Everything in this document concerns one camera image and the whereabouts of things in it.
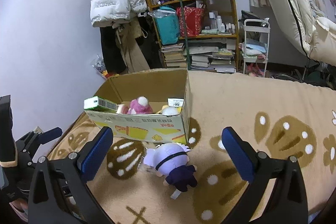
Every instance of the white bottle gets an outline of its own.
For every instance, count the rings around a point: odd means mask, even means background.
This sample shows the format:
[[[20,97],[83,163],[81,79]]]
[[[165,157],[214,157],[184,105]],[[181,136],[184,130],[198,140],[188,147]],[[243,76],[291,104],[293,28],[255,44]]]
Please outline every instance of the white bottle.
[[[218,31],[221,31],[221,27],[222,27],[222,17],[221,16],[217,16],[217,28],[218,28]]]
[[[217,21],[215,19],[215,14],[213,12],[209,12],[209,18],[211,29],[217,29]]]

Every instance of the purple plush doll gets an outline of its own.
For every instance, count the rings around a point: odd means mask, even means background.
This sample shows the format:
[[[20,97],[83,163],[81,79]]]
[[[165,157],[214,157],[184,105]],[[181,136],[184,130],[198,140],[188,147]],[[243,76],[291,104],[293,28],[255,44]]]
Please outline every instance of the purple plush doll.
[[[143,163],[155,167],[157,175],[166,175],[164,185],[174,185],[176,191],[171,198],[176,199],[181,192],[187,192],[187,186],[196,187],[194,177],[197,167],[186,165],[189,161],[187,153],[190,149],[177,143],[165,143],[156,149],[148,149]]]
[[[131,101],[127,114],[153,114],[153,110],[147,98],[141,96]]]

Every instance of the metal screw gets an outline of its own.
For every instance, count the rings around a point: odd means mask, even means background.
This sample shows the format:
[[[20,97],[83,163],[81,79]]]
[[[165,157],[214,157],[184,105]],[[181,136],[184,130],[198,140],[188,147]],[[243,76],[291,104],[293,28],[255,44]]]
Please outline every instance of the metal screw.
[[[39,163],[43,163],[45,161],[45,156],[39,157]]]
[[[290,157],[289,157],[289,160],[290,160],[291,162],[297,162],[297,158],[296,158],[295,156],[290,156]]]
[[[73,160],[77,157],[77,153],[76,152],[71,152],[68,157],[69,157],[69,159]]]
[[[261,159],[265,159],[267,158],[267,154],[265,152],[258,152],[258,157],[261,158]]]

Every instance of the blanket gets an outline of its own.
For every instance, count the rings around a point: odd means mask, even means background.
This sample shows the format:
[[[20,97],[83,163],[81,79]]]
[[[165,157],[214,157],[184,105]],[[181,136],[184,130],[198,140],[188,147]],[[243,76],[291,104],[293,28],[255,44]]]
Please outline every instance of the blanket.
[[[221,132],[227,126],[256,151],[265,151],[272,158],[295,155],[309,211],[321,209],[336,187],[335,91],[239,73],[189,71],[189,80],[193,102],[188,155],[190,163],[197,166],[197,187],[173,200],[173,186],[165,187],[162,177],[134,164],[145,148],[154,144],[115,138],[88,186],[116,223],[220,223],[247,186],[221,143]],[[60,159],[79,151],[98,131],[82,114],[48,158]],[[273,183],[269,183],[254,218],[267,204]]]

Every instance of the teal bag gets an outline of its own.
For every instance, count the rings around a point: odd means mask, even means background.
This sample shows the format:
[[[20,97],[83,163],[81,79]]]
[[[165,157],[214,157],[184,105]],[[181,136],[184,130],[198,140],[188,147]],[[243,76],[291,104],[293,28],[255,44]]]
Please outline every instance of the teal bag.
[[[162,6],[161,10],[172,10],[172,8]],[[162,45],[176,44],[180,37],[180,24],[176,14],[162,18],[155,18],[157,30],[160,34]]]

